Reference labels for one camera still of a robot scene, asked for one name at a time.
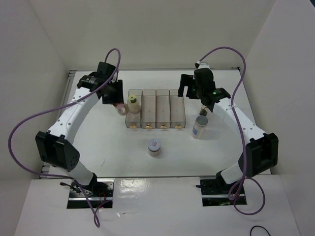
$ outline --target blue label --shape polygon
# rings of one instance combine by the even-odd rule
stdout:
[[[192,132],[193,132],[194,135],[197,135],[197,133],[198,133],[198,131],[195,129],[195,127],[192,128]]]

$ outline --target gray lid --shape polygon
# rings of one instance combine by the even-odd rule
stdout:
[[[208,119],[205,116],[198,116],[196,122],[199,126],[206,126],[208,124]]]
[[[151,139],[148,144],[150,151],[158,151],[161,148],[161,141],[159,139]]]

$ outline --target transparent bin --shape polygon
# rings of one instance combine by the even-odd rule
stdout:
[[[137,101],[141,107],[141,101],[142,101],[142,89],[130,89],[128,92],[128,97],[130,95],[136,95],[137,97]],[[141,128],[141,123],[140,123],[140,119],[141,119],[141,109],[140,112],[137,114],[133,114],[131,112],[129,112],[126,115],[126,126],[127,128]]]
[[[157,90],[157,128],[167,129],[171,127],[171,111],[169,90]]]
[[[156,91],[147,89],[142,91],[141,127],[152,129],[156,127]]]
[[[184,98],[178,96],[176,89],[170,90],[171,128],[181,129],[186,126]]]

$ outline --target white jar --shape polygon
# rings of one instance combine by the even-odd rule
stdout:
[[[148,144],[149,154],[156,157],[161,153],[161,141],[159,139],[151,139]]]
[[[133,114],[137,114],[140,112],[140,105],[139,102],[137,100],[137,96],[136,95],[130,95],[128,97],[128,104],[129,104],[129,112],[133,113]]]
[[[192,128],[191,135],[195,139],[201,139],[203,133],[205,132],[207,124],[208,124],[208,119],[205,116],[198,116],[195,121],[195,125]]]

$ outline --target white table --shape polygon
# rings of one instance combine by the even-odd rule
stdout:
[[[115,179],[113,208],[99,211],[99,229],[90,209],[66,209],[69,188],[61,180],[32,180],[15,236],[248,236],[254,225],[272,236],[299,236],[280,177],[255,179],[266,194],[265,208],[255,216],[233,206],[203,207],[198,177]],[[248,205],[239,209],[253,212],[261,206],[261,192],[249,180],[244,187]]]
[[[80,78],[89,73],[76,72],[69,101]],[[124,82],[126,100],[129,89],[178,89],[181,74],[193,74],[193,70],[121,71],[119,79]],[[214,70],[213,74],[216,86],[230,94],[240,80],[238,70]],[[187,124],[182,130],[127,129],[125,117],[119,116],[112,106],[102,105],[100,100],[75,137],[73,145],[80,152],[80,161],[98,177],[213,176],[236,163],[242,153],[241,140],[210,112],[204,140],[195,140],[191,130],[201,103],[186,97],[184,100]],[[235,103],[254,121],[243,85],[235,96]],[[148,155],[147,144],[151,138],[161,139],[162,154],[158,158]],[[50,168],[49,173],[62,172]]]

